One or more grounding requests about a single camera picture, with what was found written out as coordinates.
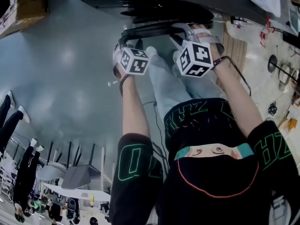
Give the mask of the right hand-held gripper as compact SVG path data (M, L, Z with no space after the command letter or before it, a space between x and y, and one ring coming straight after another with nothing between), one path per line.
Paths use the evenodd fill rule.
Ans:
M214 68L210 45L215 44L219 53L224 52L218 37L212 37L203 24L193 24L190 27L187 23L174 23L171 28L173 32L170 39L178 49L174 63L182 76L201 78Z

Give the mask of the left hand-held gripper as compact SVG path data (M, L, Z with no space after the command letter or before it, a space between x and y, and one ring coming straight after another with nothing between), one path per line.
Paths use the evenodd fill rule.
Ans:
M144 75L150 60L144 50L136 49L133 46L121 47L119 44L114 47L112 58L113 76L116 79L121 78L117 64L120 64L121 71L128 75Z

